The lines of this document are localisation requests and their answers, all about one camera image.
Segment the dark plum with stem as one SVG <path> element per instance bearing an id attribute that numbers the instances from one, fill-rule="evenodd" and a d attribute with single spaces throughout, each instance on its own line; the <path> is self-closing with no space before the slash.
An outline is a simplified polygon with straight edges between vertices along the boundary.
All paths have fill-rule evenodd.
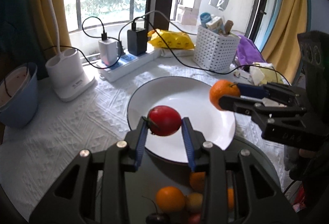
<path id="1" fill-rule="evenodd" d="M 163 214 L 159 213 L 156 203 L 148 197 L 145 197 L 145 196 L 142 196 L 142 197 L 149 200 L 150 202 L 152 202 L 154 209 L 155 209 L 154 213 L 151 213 L 146 217 L 146 224 L 165 223 L 165 217 L 163 216 Z"/>

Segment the white perforated basket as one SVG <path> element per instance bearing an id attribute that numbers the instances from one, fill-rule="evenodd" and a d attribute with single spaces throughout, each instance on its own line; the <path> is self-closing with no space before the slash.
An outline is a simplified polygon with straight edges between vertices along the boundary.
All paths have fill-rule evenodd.
<path id="1" fill-rule="evenodd" d="M 202 26 L 198 27 L 193 61 L 201 68 L 225 73 L 234 60 L 240 37 L 216 34 Z"/>

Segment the white textured tablecloth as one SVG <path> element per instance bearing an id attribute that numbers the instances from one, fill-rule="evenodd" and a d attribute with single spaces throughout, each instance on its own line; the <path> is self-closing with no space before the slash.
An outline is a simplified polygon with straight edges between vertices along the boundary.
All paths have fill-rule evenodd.
<path id="1" fill-rule="evenodd" d="M 98 152 L 128 131 L 127 106 L 145 82 L 164 76 L 214 84 L 218 77 L 195 68 L 189 58 L 158 58 L 113 83 L 97 78 L 71 102 L 62 102 L 49 80 L 38 82 L 38 110 L 22 129 L 6 128 L 1 144 L 1 186 L 23 218 L 33 209 L 79 150 Z"/>

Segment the yellow curtain right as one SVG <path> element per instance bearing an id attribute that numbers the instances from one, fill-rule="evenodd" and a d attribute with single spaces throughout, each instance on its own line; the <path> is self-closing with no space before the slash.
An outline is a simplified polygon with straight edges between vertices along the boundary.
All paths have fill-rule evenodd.
<path id="1" fill-rule="evenodd" d="M 289 82 L 297 73 L 301 53 L 297 35 L 307 28 L 307 0 L 282 0 L 277 21 L 262 55 Z"/>

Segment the large mandarin orange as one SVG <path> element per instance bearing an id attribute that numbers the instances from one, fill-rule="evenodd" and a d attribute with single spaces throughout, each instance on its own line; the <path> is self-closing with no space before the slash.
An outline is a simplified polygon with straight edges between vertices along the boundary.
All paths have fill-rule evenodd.
<path id="1" fill-rule="evenodd" d="M 191 172 L 189 183 L 191 188 L 198 193 L 203 193 L 205 188 L 205 173 L 204 172 Z"/>

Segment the red tomato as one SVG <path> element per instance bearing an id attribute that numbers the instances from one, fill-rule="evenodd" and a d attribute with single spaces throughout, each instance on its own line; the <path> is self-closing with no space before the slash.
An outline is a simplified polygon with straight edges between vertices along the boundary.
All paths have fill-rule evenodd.
<path id="1" fill-rule="evenodd" d="M 201 222 L 201 214 L 191 215 L 187 221 L 188 224 L 200 224 L 200 222 Z"/>
<path id="2" fill-rule="evenodd" d="M 182 124 L 180 114 L 172 107 L 156 106 L 147 115 L 152 134 L 166 137 L 176 133 Z"/>

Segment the white charger adapter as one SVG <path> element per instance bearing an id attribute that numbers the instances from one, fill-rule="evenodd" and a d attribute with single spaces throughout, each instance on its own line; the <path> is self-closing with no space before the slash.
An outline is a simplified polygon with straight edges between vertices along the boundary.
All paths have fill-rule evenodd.
<path id="1" fill-rule="evenodd" d="M 98 42 L 100 59 L 110 67 L 118 60 L 118 42 L 114 39 L 100 40 Z"/>

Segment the yellow tissue pack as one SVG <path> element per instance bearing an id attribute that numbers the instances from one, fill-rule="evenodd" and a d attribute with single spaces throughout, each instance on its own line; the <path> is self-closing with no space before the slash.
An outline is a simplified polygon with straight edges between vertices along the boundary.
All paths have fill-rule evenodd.
<path id="1" fill-rule="evenodd" d="M 275 71 L 272 63 L 254 62 L 249 67 L 249 74 L 255 86 L 267 84 L 270 82 L 283 83 L 282 76 Z"/>

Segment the blue plastic bowl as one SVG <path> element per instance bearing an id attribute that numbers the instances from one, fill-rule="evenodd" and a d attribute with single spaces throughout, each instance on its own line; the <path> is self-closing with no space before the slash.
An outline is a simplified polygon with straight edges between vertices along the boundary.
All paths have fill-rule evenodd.
<path id="1" fill-rule="evenodd" d="M 7 127 L 22 128 L 26 126 L 32 120 L 37 110 L 37 65 L 33 62 L 28 62 L 27 64 L 31 76 L 30 81 L 7 106 L 1 108 L 1 123 Z"/>

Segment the yellow curtain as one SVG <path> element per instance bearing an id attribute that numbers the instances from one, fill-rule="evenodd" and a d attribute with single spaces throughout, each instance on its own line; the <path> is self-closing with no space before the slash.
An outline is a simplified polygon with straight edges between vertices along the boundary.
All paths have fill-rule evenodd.
<path id="1" fill-rule="evenodd" d="M 297 73 L 301 53 L 297 35 L 307 28 L 307 0 L 282 0 L 277 21 L 262 55 L 289 82 Z"/>
<path id="2" fill-rule="evenodd" d="M 43 49 L 70 46 L 64 0 L 30 0 L 32 19 Z"/>

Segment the brown kiwi fruit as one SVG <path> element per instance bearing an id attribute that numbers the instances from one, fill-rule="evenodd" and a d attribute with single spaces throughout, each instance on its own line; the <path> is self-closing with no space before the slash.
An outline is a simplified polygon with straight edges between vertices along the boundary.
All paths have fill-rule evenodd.
<path id="1" fill-rule="evenodd" d="M 203 195 L 193 192 L 186 196 L 186 207 L 190 212 L 200 213 L 202 210 Z"/>

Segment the orange on mat front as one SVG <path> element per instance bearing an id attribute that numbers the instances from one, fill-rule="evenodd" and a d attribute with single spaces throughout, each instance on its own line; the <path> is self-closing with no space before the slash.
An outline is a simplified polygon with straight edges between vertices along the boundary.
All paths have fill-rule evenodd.
<path id="1" fill-rule="evenodd" d="M 234 211 L 235 208 L 235 198 L 234 198 L 234 189 L 228 188 L 227 189 L 227 208 L 229 212 Z"/>

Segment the white power strip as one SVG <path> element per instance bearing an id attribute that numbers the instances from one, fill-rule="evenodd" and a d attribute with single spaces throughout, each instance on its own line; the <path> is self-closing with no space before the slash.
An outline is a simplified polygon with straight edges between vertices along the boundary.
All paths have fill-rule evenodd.
<path id="1" fill-rule="evenodd" d="M 146 53 L 135 56 L 128 51 L 125 51 L 125 55 L 121 56 L 119 61 L 108 68 L 102 61 L 97 61 L 96 66 L 99 74 L 104 77 L 108 82 L 114 82 L 127 74 L 130 74 L 138 68 L 150 63 L 161 56 L 162 51 L 160 49 L 148 49 Z"/>

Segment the round grey-green mat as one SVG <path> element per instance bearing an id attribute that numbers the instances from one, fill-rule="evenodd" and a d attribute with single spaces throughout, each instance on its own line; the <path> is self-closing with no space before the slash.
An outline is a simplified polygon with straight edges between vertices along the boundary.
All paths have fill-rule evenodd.
<path id="1" fill-rule="evenodd" d="M 280 181 L 275 167 L 266 154 L 256 145 L 242 137 L 235 136 L 226 150 L 243 148 L 251 151 L 280 189 Z M 152 201 L 156 202 L 156 193 L 163 187 L 177 187 L 184 195 L 190 194 L 192 192 L 189 183 L 190 173 L 191 170 L 187 164 L 165 161 L 145 150 L 142 164 L 138 171 L 136 173 L 125 172 L 125 188 L 130 223 L 145 223 L 146 217 L 156 212 Z M 100 222 L 100 195 L 103 187 L 101 181 L 101 178 L 99 178 L 97 183 L 98 193 L 96 195 L 95 219 L 98 222 Z"/>

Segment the white bowl inside blue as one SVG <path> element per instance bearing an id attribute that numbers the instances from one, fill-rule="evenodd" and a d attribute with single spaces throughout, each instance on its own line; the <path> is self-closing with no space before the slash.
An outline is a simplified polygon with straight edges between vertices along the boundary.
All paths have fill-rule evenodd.
<path id="1" fill-rule="evenodd" d="M 19 94 L 30 81 L 28 64 L 23 64 L 11 71 L 1 82 L 1 108 Z"/>

